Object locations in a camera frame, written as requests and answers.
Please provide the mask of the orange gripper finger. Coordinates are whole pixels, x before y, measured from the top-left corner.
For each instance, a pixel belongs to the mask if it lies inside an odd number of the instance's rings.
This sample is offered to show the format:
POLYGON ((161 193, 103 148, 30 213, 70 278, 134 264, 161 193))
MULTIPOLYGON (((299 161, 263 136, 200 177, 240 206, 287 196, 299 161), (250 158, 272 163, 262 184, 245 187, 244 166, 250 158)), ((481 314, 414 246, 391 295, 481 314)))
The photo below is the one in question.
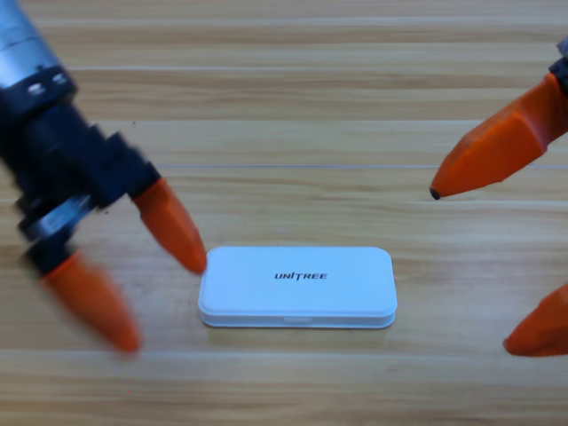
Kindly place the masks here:
POLYGON ((545 296, 504 340, 507 353, 520 357, 567 355, 567 284, 545 296))

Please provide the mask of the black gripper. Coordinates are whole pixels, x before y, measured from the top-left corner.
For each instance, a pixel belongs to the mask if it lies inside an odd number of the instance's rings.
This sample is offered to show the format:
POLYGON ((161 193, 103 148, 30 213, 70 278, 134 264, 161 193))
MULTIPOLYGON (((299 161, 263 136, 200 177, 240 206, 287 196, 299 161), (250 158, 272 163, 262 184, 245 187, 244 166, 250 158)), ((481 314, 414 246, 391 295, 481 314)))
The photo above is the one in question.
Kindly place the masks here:
POLYGON ((141 334, 120 289, 80 254, 72 255, 67 243, 83 217, 128 195, 162 248, 188 271, 204 273, 207 251, 181 200, 121 134, 106 137, 69 104, 3 127, 1 158, 20 189, 19 229, 30 244, 30 263, 47 273, 44 285, 116 350, 138 351, 141 334))
POLYGON ((547 152, 567 132, 568 38, 543 80, 466 133, 430 183, 436 200, 499 183, 547 152))

